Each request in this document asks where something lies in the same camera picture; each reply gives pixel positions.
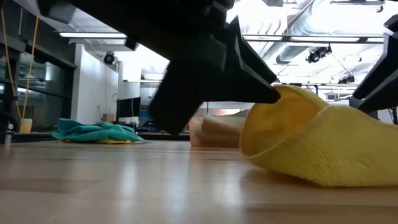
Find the beige object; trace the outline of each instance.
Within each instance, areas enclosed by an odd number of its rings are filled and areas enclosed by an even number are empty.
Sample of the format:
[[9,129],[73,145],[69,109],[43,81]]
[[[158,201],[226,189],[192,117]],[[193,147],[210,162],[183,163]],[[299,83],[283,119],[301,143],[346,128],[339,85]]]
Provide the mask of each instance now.
[[114,114],[102,114],[102,121],[112,123],[115,121]]
[[193,147],[239,147],[245,118],[205,116],[189,122]]
[[2,224],[390,224],[397,188],[324,189],[189,142],[13,143]]
[[21,134],[30,134],[32,132],[32,119],[24,118],[19,129]]

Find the yellow microfiber towel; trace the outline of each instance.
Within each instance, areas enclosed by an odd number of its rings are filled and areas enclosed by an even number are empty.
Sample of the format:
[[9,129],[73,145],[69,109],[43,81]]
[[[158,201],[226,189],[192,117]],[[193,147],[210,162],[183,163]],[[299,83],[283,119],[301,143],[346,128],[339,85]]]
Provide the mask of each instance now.
[[398,126],[297,86],[275,88],[281,99],[246,118],[240,148],[249,162],[324,187],[398,185]]

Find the white wall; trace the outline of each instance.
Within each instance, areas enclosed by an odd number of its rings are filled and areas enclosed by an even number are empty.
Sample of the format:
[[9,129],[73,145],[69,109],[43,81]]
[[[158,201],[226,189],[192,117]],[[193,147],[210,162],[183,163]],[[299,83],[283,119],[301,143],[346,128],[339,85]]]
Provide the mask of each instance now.
[[71,118],[83,124],[101,121],[103,113],[116,116],[118,74],[76,45]]

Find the green towel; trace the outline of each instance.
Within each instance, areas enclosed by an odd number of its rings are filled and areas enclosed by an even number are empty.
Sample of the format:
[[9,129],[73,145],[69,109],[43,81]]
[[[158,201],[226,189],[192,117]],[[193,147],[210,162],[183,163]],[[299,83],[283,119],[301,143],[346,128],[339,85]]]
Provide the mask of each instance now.
[[58,121],[58,132],[52,132],[51,135],[59,140],[76,142],[98,142],[104,140],[147,142],[134,134],[134,130],[127,126],[109,122],[84,125],[77,121],[63,118]]

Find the ceiling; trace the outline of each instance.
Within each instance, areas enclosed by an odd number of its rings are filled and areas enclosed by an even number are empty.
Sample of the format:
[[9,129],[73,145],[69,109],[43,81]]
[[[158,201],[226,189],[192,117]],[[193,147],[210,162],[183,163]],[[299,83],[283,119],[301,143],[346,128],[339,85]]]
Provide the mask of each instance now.
[[[30,11],[36,9],[35,0],[15,1]],[[380,36],[383,33],[382,24],[398,9],[397,3],[390,1],[385,2],[382,12],[377,12],[378,6],[336,6],[330,2],[295,0],[295,4],[268,7],[261,0],[240,0],[228,12],[227,21],[238,15],[243,34]],[[44,17],[41,19],[62,32],[117,32],[81,10],[76,11],[70,24]],[[116,51],[123,49],[123,44],[123,40],[92,40],[86,42],[86,49],[103,54],[110,47],[118,47],[115,48]],[[356,82],[360,82],[382,54],[382,45],[331,44],[331,55],[318,63],[308,63],[305,58],[309,50],[319,45],[272,42],[250,44],[279,76],[281,82],[337,83],[339,78],[349,74],[355,76]],[[287,55],[288,63],[277,63],[276,58],[282,52]],[[163,72],[168,63],[165,58],[143,46],[136,52],[123,54],[123,60],[128,60],[128,54],[140,55],[133,58],[141,60],[143,73]]]

